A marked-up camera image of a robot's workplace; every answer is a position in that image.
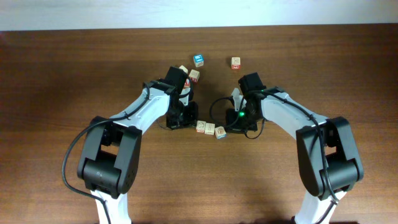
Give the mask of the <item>wooden block red apple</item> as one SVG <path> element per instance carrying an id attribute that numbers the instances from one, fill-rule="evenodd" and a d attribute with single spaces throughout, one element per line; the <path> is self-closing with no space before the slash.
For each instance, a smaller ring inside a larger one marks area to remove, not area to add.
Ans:
<path id="1" fill-rule="evenodd" d="M 215 136 L 217 139 L 225 138 L 226 137 L 226 131 L 224 127 L 218 126 L 215 128 Z"/>

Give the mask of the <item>wooden block blue number two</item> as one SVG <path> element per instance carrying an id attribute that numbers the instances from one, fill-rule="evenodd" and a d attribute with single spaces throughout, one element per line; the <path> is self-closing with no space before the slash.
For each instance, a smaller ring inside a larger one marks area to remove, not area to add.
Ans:
<path id="1" fill-rule="evenodd" d="M 206 128 L 206 121 L 197 121 L 197 125 L 196 125 L 196 132 L 198 133 L 204 133 L 205 132 L 205 128 Z"/>

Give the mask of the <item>wooden block green letter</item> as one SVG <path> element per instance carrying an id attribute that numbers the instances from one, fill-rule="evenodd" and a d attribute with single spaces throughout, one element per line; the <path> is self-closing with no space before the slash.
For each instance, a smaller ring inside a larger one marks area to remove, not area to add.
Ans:
<path id="1" fill-rule="evenodd" d="M 207 134 L 207 135 L 214 135 L 214 134 L 215 134 L 215 124 L 213 124 L 213 123 L 206 123 L 206 124 L 205 124 L 205 134 Z"/>

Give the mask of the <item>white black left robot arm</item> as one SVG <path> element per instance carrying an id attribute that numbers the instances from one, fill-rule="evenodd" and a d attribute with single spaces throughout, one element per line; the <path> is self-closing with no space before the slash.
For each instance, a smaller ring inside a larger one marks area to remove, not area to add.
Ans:
<path id="1" fill-rule="evenodd" d="M 193 89 L 181 68 L 170 67 L 165 78 L 143 84 L 141 95 L 122 112 L 97 116 L 83 132 L 85 142 L 77 176 L 96 201 L 100 223 L 130 223 L 127 193 L 137 175 L 143 134 L 159 117 L 166 127 L 182 129 L 198 119 Z"/>

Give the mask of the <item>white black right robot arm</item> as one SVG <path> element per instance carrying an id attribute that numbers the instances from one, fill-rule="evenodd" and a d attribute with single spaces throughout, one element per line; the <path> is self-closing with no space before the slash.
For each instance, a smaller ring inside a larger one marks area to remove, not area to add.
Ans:
<path id="1" fill-rule="evenodd" d="M 297 144 L 298 169 L 306 188 L 294 223 L 328 223 L 340 200 L 363 179 L 364 169 L 350 123 L 327 118 L 295 102 L 284 90 L 263 85 L 257 73 L 238 81 L 228 98 L 226 130 L 247 134 L 257 122 L 273 122 Z"/>

